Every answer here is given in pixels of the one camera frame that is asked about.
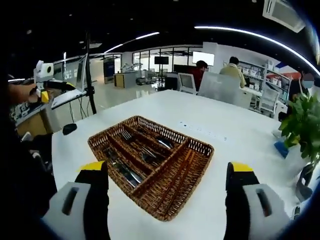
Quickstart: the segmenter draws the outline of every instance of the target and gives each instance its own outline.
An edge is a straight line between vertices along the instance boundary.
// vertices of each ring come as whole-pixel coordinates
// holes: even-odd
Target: floor
[[[115,87],[113,83],[105,84],[102,79],[97,79],[93,83],[95,94],[94,102],[96,111],[100,112],[108,108],[112,108],[116,105],[123,104],[133,99],[141,98],[143,96],[153,94],[157,92],[158,84],[135,86],[131,88],[119,88]],[[53,112],[58,120],[58,125],[62,129],[66,124],[70,124],[73,120],[79,121],[85,118],[85,115],[92,115],[92,109],[89,104],[89,98],[83,97],[82,99],[76,99],[70,104],[62,105]]]

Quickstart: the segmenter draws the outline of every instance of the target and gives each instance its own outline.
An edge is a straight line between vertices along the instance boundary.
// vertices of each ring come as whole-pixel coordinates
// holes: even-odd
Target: cutlery tray compartment
[[[127,140],[123,132],[129,133]],[[169,140],[171,149],[157,141]],[[204,142],[173,131],[141,116],[133,116],[88,139],[98,161],[106,161],[108,175],[138,206],[160,221],[172,220],[188,201],[201,181],[214,148]],[[142,157],[143,147],[152,151],[156,164]],[[118,159],[143,181],[136,187],[113,166],[106,149],[116,153]]]

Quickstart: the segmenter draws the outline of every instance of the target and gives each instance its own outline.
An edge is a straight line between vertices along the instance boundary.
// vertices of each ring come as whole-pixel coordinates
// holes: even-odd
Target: black mouse
[[[63,133],[63,135],[68,135],[68,134],[72,133],[76,129],[77,129],[77,124],[70,123],[70,124],[67,124],[67,125],[65,125],[63,127],[62,133]]]

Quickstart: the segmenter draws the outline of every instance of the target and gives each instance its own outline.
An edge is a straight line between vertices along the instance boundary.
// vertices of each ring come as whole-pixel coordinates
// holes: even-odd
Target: monitor
[[[167,65],[167,64],[169,64],[169,57],[168,56],[155,56],[154,57],[154,64]]]
[[[84,55],[78,64],[78,70],[76,74],[76,83],[75,87],[80,91],[84,92],[85,88],[87,87],[87,80],[86,80],[86,64],[87,64],[87,57],[88,54]]]
[[[198,61],[205,61],[209,66],[213,66],[215,62],[215,55],[201,51],[194,51],[192,56],[192,63],[196,64]]]

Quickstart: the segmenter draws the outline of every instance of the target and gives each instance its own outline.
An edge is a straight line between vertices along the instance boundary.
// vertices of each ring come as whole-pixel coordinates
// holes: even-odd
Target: face mask
[[[302,85],[303,85],[306,89],[310,89],[310,88],[313,87],[314,81],[303,80],[303,81],[302,81]]]

